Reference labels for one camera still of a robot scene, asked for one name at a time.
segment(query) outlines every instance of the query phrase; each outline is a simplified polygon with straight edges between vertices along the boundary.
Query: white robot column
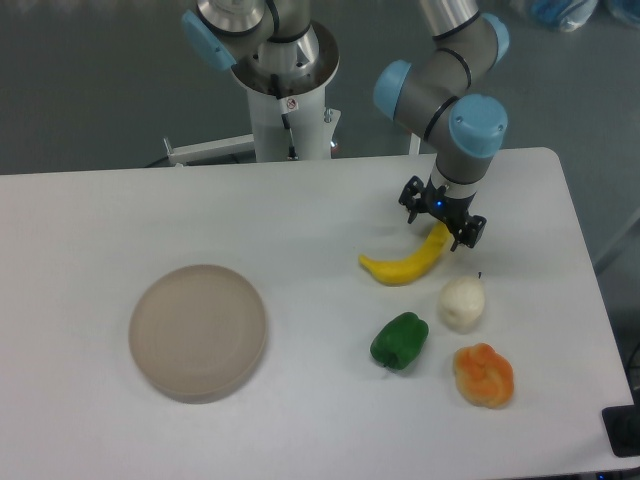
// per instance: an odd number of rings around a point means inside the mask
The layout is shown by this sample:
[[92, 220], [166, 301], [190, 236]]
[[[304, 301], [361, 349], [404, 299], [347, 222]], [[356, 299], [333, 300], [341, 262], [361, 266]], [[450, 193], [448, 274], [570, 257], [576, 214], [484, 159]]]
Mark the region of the white robot column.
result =
[[339, 62], [309, 0], [199, 0], [182, 25], [194, 49], [247, 91], [258, 162], [331, 157], [338, 111], [325, 88]]

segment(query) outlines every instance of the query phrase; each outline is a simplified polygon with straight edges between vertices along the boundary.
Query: beige plate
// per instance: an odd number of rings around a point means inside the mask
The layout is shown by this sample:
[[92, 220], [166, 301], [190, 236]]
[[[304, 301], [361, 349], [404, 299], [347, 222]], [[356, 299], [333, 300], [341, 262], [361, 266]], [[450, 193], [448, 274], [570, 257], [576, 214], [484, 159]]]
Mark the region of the beige plate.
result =
[[168, 396], [207, 402], [227, 393], [262, 352], [266, 314], [260, 296], [224, 267], [196, 265], [149, 288], [129, 327], [133, 358]]

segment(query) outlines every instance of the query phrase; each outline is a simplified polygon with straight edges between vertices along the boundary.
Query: plastic banana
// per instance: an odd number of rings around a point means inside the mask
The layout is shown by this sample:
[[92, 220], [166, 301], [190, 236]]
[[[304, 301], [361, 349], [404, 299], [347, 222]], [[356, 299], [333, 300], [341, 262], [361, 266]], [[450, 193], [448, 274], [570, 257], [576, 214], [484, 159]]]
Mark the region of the plastic banana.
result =
[[438, 222], [422, 246], [402, 260], [374, 260], [360, 255], [360, 265], [366, 268], [378, 282], [385, 285], [403, 285], [417, 280], [435, 264], [451, 234], [447, 226]]

